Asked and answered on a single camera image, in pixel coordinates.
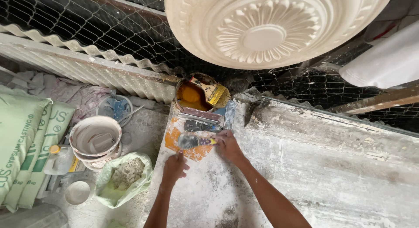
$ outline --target plaster ceiling rose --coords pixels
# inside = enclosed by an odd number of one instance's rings
[[[237,69],[296,64],[364,29],[390,0],[165,0],[176,39],[210,63]]]

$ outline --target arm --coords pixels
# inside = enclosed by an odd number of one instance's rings
[[[148,215],[144,228],[165,228],[167,224],[167,213],[169,211],[170,194],[173,186],[179,178],[186,177],[183,170],[189,170],[183,150],[177,155],[172,155],[166,161],[163,169],[163,179],[157,193],[157,197]]]
[[[236,165],[246,177],[253,193],[273,227],[311,228],[291,202],[273,187],[243,155],[231,130],[215,136],[220,153]]]

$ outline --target wire fence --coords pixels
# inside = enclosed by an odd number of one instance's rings
[[[210,64],[181,46],[161,11],[164,0],[0,0],[0,23],[17,24],[24,30],[37,29],[44,35],[57,34],[64,40],[76,39],[85,46],[96,45],[103,51],[112,49],[118,55],[131,54],[138,60],[165,62],[188,73],[203,72],[217,81],[245,74],[251,76],[242,82],[248,83],[245,88],[271,91],[325,109],[383,92],[375,87],[353,86],[337,73],[326,73],[316,67],[236,70]],[[363,44],[329,62],[345,65],[370,47]],[[417,127],[406,127],[419,119],[418,109],[416,103],[358,116],[419,132]]]

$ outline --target orange liquid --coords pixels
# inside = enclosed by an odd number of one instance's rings
[[[178,100],[180,99],[179,104],[181,107],[189,107],[202,111],[212,109],[212,106],[205,102],[204,91],[188,81],[185,81],[179,87],[176,98]]]

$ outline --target hand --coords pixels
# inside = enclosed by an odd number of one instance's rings
[[[179,178],[186,177],[183,170],[189,170],[186,165],[186,158],[183,156],[183,150],[179,150],[178,154],[172,155],[164,164],[163,179],[161,185],[166,189],[172,189]]]
[[[231,130],[222,130],[214,138],[217,141],[220,154],[234,165],[238,166],[238,164],[246,161],[246,157],[240,150]]]

